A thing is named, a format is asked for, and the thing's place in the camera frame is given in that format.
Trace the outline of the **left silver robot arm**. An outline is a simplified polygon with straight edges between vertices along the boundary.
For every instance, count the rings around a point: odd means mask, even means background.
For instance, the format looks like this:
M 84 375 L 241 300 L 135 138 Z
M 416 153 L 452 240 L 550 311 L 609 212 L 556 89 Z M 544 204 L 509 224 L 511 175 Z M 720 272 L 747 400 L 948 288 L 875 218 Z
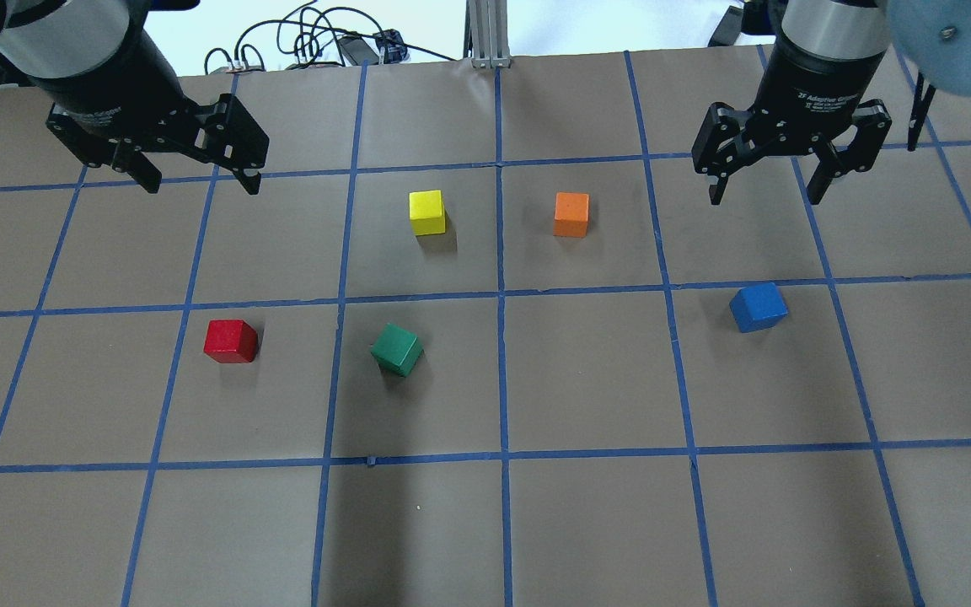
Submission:
M 46 126 L 81 163 L 158 192 L 150 153 L 225 169 L 257 195 L 270 139 L 231 93 L 203 106 L 145 30 L 150 1 L 0 1 L 0 57 L 53 100 Z

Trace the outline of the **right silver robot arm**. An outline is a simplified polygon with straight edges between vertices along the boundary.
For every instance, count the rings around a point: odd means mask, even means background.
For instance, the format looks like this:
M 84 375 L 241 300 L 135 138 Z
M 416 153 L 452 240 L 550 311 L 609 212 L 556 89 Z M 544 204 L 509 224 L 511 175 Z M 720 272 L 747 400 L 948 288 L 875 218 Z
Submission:
M 740 30 L 775 42 L 751 106 L 711 104 L 691 147 L 712 205 L 732 174 L 763 158 L 816 155 L 813 205 L 834 180 L 873 168 L 893 117 L 864 95 L 887 51 L 918 70 L 908 149 L 936 93 L 971 97 L 971 1 L 745 1 Z

